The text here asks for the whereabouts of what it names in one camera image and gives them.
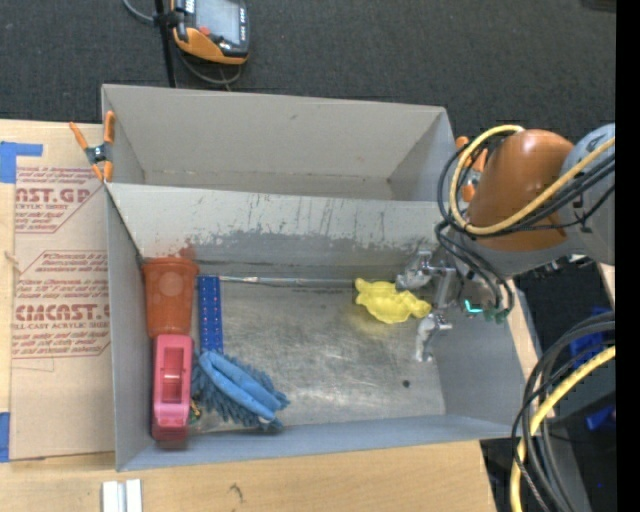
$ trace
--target orange plastic container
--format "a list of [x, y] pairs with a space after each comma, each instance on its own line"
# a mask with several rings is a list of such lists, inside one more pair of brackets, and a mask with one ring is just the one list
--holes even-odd
[[145, 282], [147, 334], [186, 334], [191, 331], [193, 290], [199, 267], [185, 258], [149, 260], [142, 266]]

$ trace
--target black cable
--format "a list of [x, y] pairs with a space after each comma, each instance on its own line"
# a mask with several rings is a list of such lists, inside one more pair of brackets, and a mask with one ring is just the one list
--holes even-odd
[[238, 65], [237, 66], [237, 70], [236, 73], [230, 77], [230, 78], [226, 78], [224, 75], [224, 70], [222, 69], [222, 67], [218, 67], [218, 70], [220, 71], [220, 74], [222, 75], [222, 80], [217, 80], [215, 78], [212, 78], [210, 76], [204, 75], [202, 73], [200, 73], [196, 68], [194, 68], [191, 63], [189, 63], [189, 61], [187, 60], [187, 58], [185, 57], [185, 55], [182, 52], [178, 52], [178, 56], [180, 57], [180, 60], [182, 61], [182, 63], [184, 64], [184, 66], [189, 70], [190, 73], [192, 73], [193, 75], [195, 75], [196, 77], [198, 77], [200, 80], [216, 86], [216, 87], [225, 87], [228, 91], [230, 91], [230, 85], [234, 84], [235, 82], [238, 81], [238, 79], [242, 76], [242, 66]]
[[[573, 508], [570, 504], [568, 504], [568, 503], [570, 503], [570, 499], [566, 495], [566, 491], [563, 492], [563, 498], [565, 498], [566, 501], [567, 501], [566, 506], [558, 502], [558, 498], [555, 495], [555, 491], [551, 487], [551, 484], [549, 483], [548, 479], [544, 476], [544, 470], [541, 468], [541, 465], [539, 464], [539, 462], [538, 462], [538, 464], [536, 464], [534, 462], [534, 461], [536, 461], [536, 449], [535, 449], [535, 446], [533, 445], [533, 439], [532, 439], [531, 433], [529, 431], [529, 424], [530, 424], [529, 407], [532, 405], [534, 400], [536, 400], [538, 398], [543, 399], [543, 394], [544, 394], [545, 390], [548, 387], [550, 387], [553, 384], [555, 384], [558, 380], [560, 380], [560, 377], [562, 377], [564, 375], [564, 373], [566, 373], [567, 370], [569, 368], [571, 368], [571, 366], [575, 362], [579, 361], [581, 358], [583, 358], [590, 351], [591, 351], [591, 348], [585, 349], [581, 353], [579, 353], [578, 355], [573, 357], [570, 361], [565, 363], [565, 365], [563, 365], [562, 368], [557, 370], [552, 376], [550, 376], [547, 380], [545, 380], [543, 382], [543, 384], [541, 384], [541, 386], [538, 388], [537, 391], [532, 392], [532, 393], [529, 394], [528, 398], [524, 402], [524, 405], [521, 407], [521, 409], [518, 411], [518, 414], [516, 415], [516, 419], [515, 419], [515, 421], [513, 423], [513, 427], [512, 427], [512, 431], [511, 431], [512, 444], [513, 444], [512, 449], [513, 449], [513, 453], [514, 453], [514, 460], [515, 460], [516, 464], [518, 465], [518, 467], [520, 468], [520, 471], [521, 471], [523, 477], [527, 481], [527, 484], [528, 484], [532, 494], [534, 495], [534, 497], [536, 497], [536, 500], [539, 503], [540, 503], [540, 501], [544, 501], [543, 498], [542, 498], [542, 494], [540, 493], [540, 490], [538, 489], [537, 485], [534, 483], [531, 474], [529, 473], [528, 469], [525, 467], [524, 462], [522, 461], [522, 459], [520, 458], [520, 456], [519, 456], [519, 454], [517, 452], [518, 441], [517, 441], [517, 432], [516, 431], [517, 431], [517, 427], [518, 427], [519, 423], [522, 423], [523, 439], [525, 440], [525, 444], [527, 446], [527, 452], [529, 453], [529, 463], [534, 466], [532, 468], [532, 469], [535, 470], [534, 474], [538, 478], [539, 483], [541, 483], [544, 486], [544, 490], [545, 490], [546, 494], [554, 501], [554, 504], [563, 512], [572, 511], [572, 510], [575, 510], [575, 508]], [[560, 489], [563, 489], [561, 484], [559, 484], [558, 487]], [[546, 503], [540, 503], [540, 505], [543, 508], [546, 509]]]
[[[594, 323], [592, 328], [596, 329], [594, 332], [604, 332], [604, 331], [615, 330], [615, 321], [610, 321], [610, 322], [607, 322], [607, 323]], [[582, 336], [575, 336], [574, 335], [573, 339], [575, 340], [575, 339], [578, 339], [580, 337], [582, 337]], [[609, 341], [603, 341], [603, 345], [604, 344], [608, 344], [608, 343], [610, 343], [610, 342]], [[593, 350], [593, 346], [584, 349], [580, 354], [578, 354], [578, 356], [572, 358], [569, 361], [569, 364], [573, 365], [575, 362], [578, 362], [578, 361], [582, 360], [584, 358], [584, 356], [589, 354], [592, 350]], [[555, 360], [557, 360], [557, 357], [554, 358], [554, 360], [549, 361], [547, 363], [546, 369], [543, 370], [543, 374], [542, 374], [542, 379], [543, 380], [546, 379], [547, 378], [547, 374], [552, 371], [553, 365], [555, 364]], [[542, 397], [542, 399], [544, 399], [546, 397], [546, 391], [543, 391], [541, 397]], [[547, 462], [547, 466], [548, 466], [549, 473], [550, 473], [551, 477], [556, 482], [556, 485], [557, 485], [558, 489], [560, 490], [560, 492], [566, 497], [567, 502], [571, 503], [570, 499], [568, 498], [568, 493], [566, 492], [566, 489], [564, 488], [564, 485], [562, 484], [562, 477], [561, 477], [560, 471], [558, 469], [557, 459], [555, 457], [555, 453], [553, 451], [552, 444], [551, 444], [551, 441], [549, 439], [548, 426], [549, 426], [548, 420], [545, 419], [543, 421], [543, 423], [541, 424], [541, 432], [542, 432], [542, 445], [541, 445], [541, 448], [542, 448], [543, 454], [545, 456], [545, 460]]]
[[[560, 368], [558, 368], [551, 376], [546, 379], [543, 377], [542, 383], [538, 388], [538, 392], [536, 392], [535, 398], [539, 398], [541, 401], [544, 401], [546, 397], [546, 392], [549, 388], [551, 388], [554, 384], [556, 384], [560, 378], [567, 373], [575, 363], [584, 359], [585, 356], [589, 355], [593, 351], [593, 347], [588, 347], [583, 349], [581, 352], [573, 356], [571, 359], [566, 361]], [[535, 475], [539, 478], [540, 482], [543, 483], [545, 487], [545, 492], [547, 494], [553, 494], [553, 488], [551, 486], [551, 479], [545, 476], [546, 470], [543, 468], [543, 464], [540, 461], [537, 452], [539, 451], [539, 446], [536, 445], [535, 441], [539, 441], [539, 438], [534, 438], [529, 431], [528, 425], [531, 422], [531, 410], [528, 406], [522, 412], [522, 425], [523, 425], [523, 438], [525, 439], [525, 444], [527, 445], [527, 452], [529, 453], [529, 464], [532, 466]], [[547, 446], [542, 446], [541, 455], [544, 455], [545, 461], [548, 463], [547, 468], [550, 470], [551, 475], [553, 477], [553, 481], [558, 487], [558, 490], [562, 496], [562, 499], [565, 502], [565, 507], [559, 507], [562, 511], [574, 511], [576, 510], [575, 506], [573, 506], [571, 498], [569, 497], [569, 493], [567, 493], [564, 485], [562, 484], [562, 479], [560, 477], [560, 472], [558, 471], [558, 465], [555, 460], [555, 457], [550, 458], [548, 455]]]
[[[446, 227], [446, 222], [444, 221], [441, 222], [436, 227], [436, 239], [438, 240], [438, 242], [440, 242], [440, 245], [442, 245], [444, 249], [447, 250], [447, 252], [449, 252], [455, 258], [459, 259], [464, 264], [466, 264], [472, 272], [479, 275], [485, 281], [485, 283], [491, 288], [491, 292], [494, 295], [496, 309], [500, 308], [502, 294], [500, 293], [500, 290], [496, 287], [494, 280], [497, 281], [498, 284], [502, 285], [507, 290], [507, 294], [508, 294], [508, 302], [507, 302], [507, 306], [504, 308], [504, 311], [507, 313], [510, 312], [513, 309], [514, 297], [513, 297], [513, 290], [511, 290], [511, 287], [508, 285], [508, 283], [502, 277], [500, 277], [500, 275], [491, 267], [491, 265], [489, 265], [489, 263], [485, 259], [483, 259], [481, 256], [479, 256], [478, 254], [472, 253], [463, 245], [458, 244], [453, 239], [447, 237], [446, 235], [443, 235], [442, 230], [445, 227]], [[466, 256], [463, 256], [459, 252], [456, 252], [450, 247], [447, 247], [446, 244], [443, 243], [443, 241], [446, 241], [448, 244], [453, 245], [459, 251], [461, 251], [462, 254], [465, 254]], [[472, 261], [473, 258], [475, 258], [476, 260], [479, 260], [479, 263]], [[485, 271], [492, 274], [494, 277], [494, 280], [490, 279], [486, 275]]]
[[153, 16], [147, 16], [145, 14], [142, 14], [135, 7], [133, 7], [133, 5], [131, 5], [129, 0], [122, 0], [122, 4], [127, 8], [129, 13], [139, 22], [144, 23], [145, 25], [151, 25], [151, 26], [154, 25]]
[[[588, 175], [585, 176], [584, 180], [581, 180], [579, 183], [574, 183], [570, 186], [563, 187], [555, 196], [553, 201], [549, 202], [546, 206], [542, 208], [538, 208], [534, 212], [531, 212], [524, 219], [522, 219], [518, 224], [514, 226], [510, 226], [503, 230], [500, 230], [491, 235], [484, 235], [485, 237], [495, 237], [501, 236], [509, 233], [515, 233], [518, 231], [524, 230], [532, 230], [532, 229], [558, 229], [560, 227], [566, 227], [565, 225], [548, 225], [548, 226], [533, 226], [537, 222], [546, 219], [549, 215], [557, 212], [563, 206], [569, 204], [576, 197], [581, 195], [586, 190], [590, 189], [593, 185], [604, 179], [606, 176], [615, 171], [615, 165], [612, 162], [606, 162], [601, 164], [602, 167], [598, 166], [597, 169], [592, 170]], [[610, 189], [605, 192], [606, 197], [610, 195]], [[604, 204], [604, 200], [606, 197], [600, 198], [596, 205], [590, 210], [589, 216], [591, 216], [595, 211]]]
[[[564, 350], [571, 342], [575, 341], [576, 339], [579, 339], [583, 336], [587, 336], [589, 334], [593, 334], [595, 332], [602, 332], [602, 331], [613, 330], [613, 329], [615, 329], [614, 313], [606, 312], [606, 313], [597, 315], [595, 317], [591, 317], [585, 321], [580, 322], [579, 324], [571, 328], [569, 331], [567, 331], [538, 360], [536, 366], [531, 372], [531, 375], [529, 376], [529, 379], [527, 380], [525, 392], [523, 395], [524, 405], [519, 411], [518, 415], [516, 416], [516, 420], [512, 428], [512, 445], [513, 445], [514, 460], [516, 464], [518, 464], [518, 467], [521, 469], [521, 471], [524, 469], [524, 472], [526, 472], [527, 475], [528, 475], [528, 471], [524, 467], [524, 464], [520, 460], [520, 457], [517, 453], [517, 436], [516, 436], [517, 426], [522, 419], [523, 438], [525, 439], [525, 443], [529, 447], [532, 447], [533, 443], [531, 441], [531, 435], [530, 435], [531, 433], [529, 431], [530, 404], [536, 398], [544, 399], [544, 397], [546, 396], [547, 388], [553, 385], [553, 383], [557, 381], [564, 372], [567, 371], [567, 367], [570, 367], [570, 365], [572, 365], [579, 358], [584, 357], [584, 353], [579, 354], [578, 356], [572, 358], [572, 360], [570, 360], [568, 363], [566, 363], [560, 370], [554, 372], [550, 376], [549, 373], [552, 371], [553, 365], [555, 364], [560, 352]], [[592, 350], [592, 348], [586, 349], [584, 352], [589, 352], [590, 350]], [[540, 385], [540, 387], [536, 392], [533, 392], [536, 381], [538, 380], [540, 374], [542, 374], [542, 384]], [[530, 456], [529, 462], [533, 466], [533, 469], [536, 471], [537, 476], [540, 478], [542, 485], [545, 487], [545, 491], [547, 491], [547, 494], [550, 495], [551, 499], [553, 499], [554, 501], [558, 501], [559, 498], [555, 495], [554, 490], [552, 489], [549, 481], [546, 479], [544, 475], [544, 471], [542, 471], [541, 469], [541, 464], [539, 463], [539, 460], [537, 460], [536, 458], [535, 450], [531, 449], [530, 453], [531, 453], [531, 456]], [[552, 475], [554, 475], [556, 485], [558, 486], [559, 489], [561, 489], [561, 492], [565, 496], [567, 496], [566, 490], [564, 490], [562, 486], [562, 480], [559, 476], [559, 473], [557, 472], [557, 465], [555, 465], [555, 460], [550, 459], [548, 460], [548, 462], [550, 463], [549, 465], [551, 467]], [[561, 510], [566, 510], [566, 509], [563, 509], [561, 505], [559, 505], [558, 503], [556, 503], [556, 506], [559, 506]]]
[[[480, 156], [482, 151], [484, 151], [484, 149], [486, 147], [488, 147], [490, 144], [491, 144], [491, 141], [490, 140], [486, 140], [486, 141], [484, 141], [484, 143], [482, 145], [480, 145], [480, 147], [476, 148], [476, 150], [470, 156], [471, 162], [472, 162], [471, 165], [473, 165], [473, 162], [476, 161], [476, 159]], [[447, 174], [448, 174], [448, 172], [450, 170], [451, 165], [456, 160], [456, 158], [459, 157], [460, 153], [462, 153], [468, 146], [469, 146], [469, 143], [467, 143], [466, 145], [463, 145], [462, 147], [458, 148], [457, 151], [454, 152], [454, 154], [449, 158], [449, 160], [444, 165], [444, 168], [443, 168], [442, 172], [440, 173], [440, 176], [438, 177], [438, 184], [437, 184], [437, 190], [436, 190], [436, 192], [437, 192], [437, 203], [438, 203], [438, 208], [440, 209], [440, 214], [442, 215], [444, 220], [436, 226], [436, 238], [440, 242], [440, 244], [444, 247], [444, 249], [447, 250], [447, 252], [449, 252], [454, 258], [457, 258], [460, 261], [462, 261], [463, 263], [465, 263], [469, 267], [469, 269], [471, 271], [473, 271], [474, 273], [478, 274], [485, 281], [485, 283], [487, 283], [487, 285], [489, 286], [489, 288], [491, 288], [491, 291], [492, 291], [492, 293], [494, 295], [494, 298], [495, 298], [495, 301], [496, 301], [496, 309], [498, 309], [500, 307], [502, 293], [496, 287], [496, 285], [494, 284], [494, 281], [491, 280], [487, 276], [486, 273], [488, 272], [488, 273], [493, 275], [495, 281], [497, 281], [498, 284], [500, 284], [501, 286], [503, 286], [507, 290], [508, 305], [504, 308], [504, 312], [506, 314], [508, 314], [511, 311], [511, 309], [513, 308], [514, 296], [513, 296], [513, 290], [508, 285], [506, 280], [504, 278], [502, 278], [502, 276], [500, 276], [493, 269], [493, 267], [484, 258], [482, 258], [480, 255], [478, 255], [475, 252], [471, 251], [467, 247], [464, 247], [463, 245], [456, 243], [454, 240], [452, 240], [452, 239], [450, 239], [450, 238], [448, 238], [448, 237], [446, 237], [445, 235], [442, 234], [442, 231], [444, 230], [444, 228], [446, 226], [451, 226], [456, 231], [464, 232], [464, 229], [462, 229], [460, 226], [458, 226], [456, 224], [455, 220], [453, 219], [453, 217], [451, 215], [451, 210], [446, 211], [446, 209], [445, 209], [445, 205], [444, 205], [444, 184], [445, 184], [446, 176], [447, 176]], [[459, 178], [458, 185], [460, 184], [460, 182], [462, 182], [464, 180], [464, 176], [466, 176], [466, 174], [469, 172], [470, 168], [471, 168], [471, 166], [468, 166], [465, 169], [465, 173], [461, 174], [461, 177]], [[448, 244], [456, 247], [458, 249], [458, 252], [453, 250], [451, 247], [447, 246], [445, 243], [443, 243], [443, 241], [446, 241]]]
[[[501, 136], [500, 140], [501, 141], [504, 140], [505, 137], [506, 136]], [[472, 158], [472, 161], [475, 161], [475, 159], [477, 159], [477, 157], [480, 155], [481, 151], [483, 151], [485, 148], [489, 146], [490, 139], [491, 137], [483, 141], [483, 144], [481, 144], [478, 148], [476, 148], [474, 153], [470, 156], [470, 158]], [[543, 219], [546, 219], [549, 215], [551, 215], [552, 213], [555, 213], [560, 208], [568, 204], [570, 201], [578, 197], [582, 192], [591, 188], [595, 183], [602, 180], [611, 172], [615, 171], [615, 165], [611, 165], [613, 162], [615, 162], [615, 153], [614, 153], [613, 155], [607, 156], [605, 159], [603, 159], [602, 162], [599, 162], [598, 164], [594, 165], [589, 171], [584, 172], [579, 178], [574, 179], [574, 181], [571, 184], [565, 185], [564, 187], [562, 187], [561, 190], [559, 190], [556, 193], [554, 198], [547, 203], [547, 205], [531, 212], [530, 214], [525, 216], [523, 219], [521, 219], [518, 224], [514, 226], [509, 226], [508, 228], [502, 229], [500, 231], [497, 231], [491, 234], [485, 234], [485, 235], [478, 235], [475, 233], [469, 234], [464, 227], [460, 226], [456, 222], [456, 220], [452, 217], [450, 212], [445, 211], [444, 198], [443, 198], [443, 186], [444, 186], [444, 180], [445, 180], [446, 174], [448, 173], [449, 168], [451, 167], [455, 159], [460, 155], [460, 153], [462, 153], [462, 151], [464, 151], [469, 146], [469, 144], [470, 143], [467, 143], [465, 146], [459, 148], [452, 155], [450, 160], [447, 162], [443, 172], [440, 174], [440, 177], [438, 180], [438, 206], [440, 208], [441, 215], [448, 220], [448, 222], [452, 225], [452, 227], [456, 231], [463, 231], [467, 233], [467, 235], [472, 236], [472, 238], [474, 239], [475, 238], [492, 238], [492, 237], [503, 236], [506, 234], [515, 233], [515, 232], [524, 231], [524, 230], [531, 230], [531, 229], [558, 229], [560, 227], [564, 227], [559, 225], [534, 227], [533, 225]], [[457, 188], [460, 188], [460, 180], [458, 181]], [[604, 201], [599, 201], [597, 206], [599, 207], [603, 203]], [[590, 213], [593, 214], [594, 212], [595, 212], [595, 209], [592, 209]]]

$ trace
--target yellow object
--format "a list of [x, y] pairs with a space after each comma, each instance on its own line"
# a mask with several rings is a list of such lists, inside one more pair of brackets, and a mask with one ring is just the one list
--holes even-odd
[[369, 283], [356, 279], [356, 304], [367, 308], [375, 318], [385, 324], [404, 322], [410, 315], [423, 318], [431, 311], [431, 304], [418, 299], [410, 291], [398, 292], [393, 283], [375, 281]]

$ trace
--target dark floor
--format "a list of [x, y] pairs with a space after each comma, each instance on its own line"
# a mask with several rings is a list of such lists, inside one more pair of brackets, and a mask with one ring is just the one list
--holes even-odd
[[[131, 3], [153, 12], [152, 0]], [[615, 0], [247, 5], [251, 56], [237, 91], [444, 106], [456, 136], [515, 121], [577, 142], [616, 119]], [[100, 122], [101, 84], [168, 85], [157, 29], [120, 0], [0, 0], [0, 7], [2, 118]], [[179, 87], [208, 87], [175, 64]], [[607, 305], [594, 265], [531, 273], [518, 284], [543, 347], [593, 306]], [[576, 436], [593, 510], [615, 510], [615, 448]], [[507, 511], [508, 442], [484, 449], [496, 502]]]

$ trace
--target orange handle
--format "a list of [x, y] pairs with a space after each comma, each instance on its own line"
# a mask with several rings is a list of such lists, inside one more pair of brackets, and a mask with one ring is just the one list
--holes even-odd
[[113, 144], [115, 140], [115, 123], [116, 115], [112, 110], [109, 110], [104, 118], [104, 140], [109, 144]]
[[107, 160], [104, 163], [104, 179], [105, 181], [111, 181], [111, 177], [113, 176], [113, 164]]
[[91, 170], [93, 171], [93, 174], [95, 174], [98, 177], [100, 181], [104, 179], [104, 177], [102, 176], [102, 171], [100, 171], [100, 167], [98, 167], [98, 164], [92, 164]]
[[84, 135], [82, 135], [82, 132], [76, 126], [76, 124], [74, 122], [70, 122], [69, 128], [71, 128], [71, 131], [76, 136], [76, 140], [78, 141], [78, 144], [80, 144], [80, 147], [83, 150], [87, 149], [89, 147], [89, 144], [87, 144], [87, 141], [85, 140]]

